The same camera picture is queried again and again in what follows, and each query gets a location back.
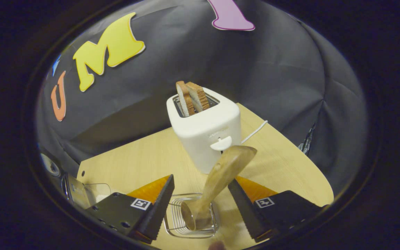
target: light wood tabletop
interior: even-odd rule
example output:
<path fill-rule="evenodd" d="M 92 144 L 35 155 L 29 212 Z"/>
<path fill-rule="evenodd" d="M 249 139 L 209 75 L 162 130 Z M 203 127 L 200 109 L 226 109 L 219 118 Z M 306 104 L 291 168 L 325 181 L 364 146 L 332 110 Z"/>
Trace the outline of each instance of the light wood tabletop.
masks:
<path fill-rule="evenodd" d="M 238 104 L 242 138 L 246 138 L 263 120 Z M 258 150 L 240 176 L 278 193 L 291 190 L 318 206 L 333 201 L 333 191 L 316 165 L 292 142 L 270 124 L 266 124 L 243 145 Z M 207 175 L 200 173 L 183 149 L 172 128 L 84 160 L 77 179 L 84 184 L 107 183 L 112 192 L 129 193 L 159 178 L 174 175 L 173 194 L 201 193 Z M 225 188 L 215 199 L 219 230 L 208 239 L 182 239 L 169 235 L 162 223 L 152 246 L 161 249 L 206 250 L 221 240 L 228 250 L 255 245 L 231 193 Z"/>

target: toaster lever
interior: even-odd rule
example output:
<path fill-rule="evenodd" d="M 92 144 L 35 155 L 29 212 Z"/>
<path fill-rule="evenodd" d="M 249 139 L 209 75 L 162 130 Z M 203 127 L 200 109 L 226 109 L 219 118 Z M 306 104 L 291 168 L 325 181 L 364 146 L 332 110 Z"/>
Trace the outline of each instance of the toaster lever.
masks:
<path fill-rule="evenodd" d="M 225 149 L 229 148 L 232 144 L 231 136 L 228 136 L 224 139 L 219 138 L 218 142 L 211 144 L 211 148 L 217 151 L 224 151 Z"/>

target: toast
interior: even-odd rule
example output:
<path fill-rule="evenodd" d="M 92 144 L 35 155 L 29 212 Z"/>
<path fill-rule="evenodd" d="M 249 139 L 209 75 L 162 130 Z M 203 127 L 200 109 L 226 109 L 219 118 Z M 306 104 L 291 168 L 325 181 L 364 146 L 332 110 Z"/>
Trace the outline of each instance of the toast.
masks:
<path fill-rule="evenodd" d="M 181 111 L 184 116 L 191 116 L 195 114 L 194 105 L 192 104 L 192 99 L 189 96 L 189 90 L 184 84 L 184 81 L 178 81 L 175 83 L 177 89 L 178 98 L 180 99 Z"/>
<path fill-rule="evenodd" d="M 208 99 L 206 98 L 206 94 L 201 86 L 193 82 L 188 82 L 186 87 L 189 90 L 192 104 L 194 104 L 194 107 L 198 110 L 198 112 L 209 109 Z"/>

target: toaster slot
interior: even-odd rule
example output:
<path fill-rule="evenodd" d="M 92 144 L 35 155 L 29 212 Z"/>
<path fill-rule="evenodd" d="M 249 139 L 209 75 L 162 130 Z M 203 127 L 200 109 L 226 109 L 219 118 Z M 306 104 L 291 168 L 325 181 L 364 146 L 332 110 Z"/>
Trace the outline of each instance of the toaster slot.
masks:
<path fill-rule="evenodd" d="M 217 100 L 216 98 L 213 98 L 212 96 L 208 95 L 207 93 L 205 93 L 205 95 L 206 95 L 206 98 L 208 99 L 210 109 L 220 103 L 219 100 Z M 178 96 L 174 97 L 173 102 L 174 102 L 175 108 L 178 112 L 178 115 L 182 118 L 185 118 L 186 116 L 184 116 L 181 112 L 180 98 Z M 195 107 L 194 107 L 194 112 L 195 112 L 195 114 L 198 113 L 198 110 Z"/>

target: black fabric backdrop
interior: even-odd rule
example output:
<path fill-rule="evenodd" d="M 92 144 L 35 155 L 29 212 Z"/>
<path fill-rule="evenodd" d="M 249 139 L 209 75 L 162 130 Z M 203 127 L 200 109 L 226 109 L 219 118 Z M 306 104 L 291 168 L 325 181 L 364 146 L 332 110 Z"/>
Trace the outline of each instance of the black fabric backdrop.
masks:
<path fill-rule="evenodd" d="M 39 144 L 76 176 L 82 160 L 170 127 L 165 101 L 176 93 L 176 81 L 192 81 L 243 104 L 296 145 L 316 122 L 308 156 L 337 195 L 365 152 L 361 84 L 311 27 L 258 0 L 235 2 L 255 30 L 215 29 L 206 0 L 142 1 L 89 28 L 62 52 L 55 75 L 51 66 L 44 77 Z M 114 68 L 105 64 L 104 74 L 94 73 L 95 83 L 81 92 L 73 54 L 86 41 L 98 43 L 109 24 L 130 12 L 136 12 L 135 38 L 146 49 Z M 59 122 L 50 95 L 64 70 L 67 110 Z"/>

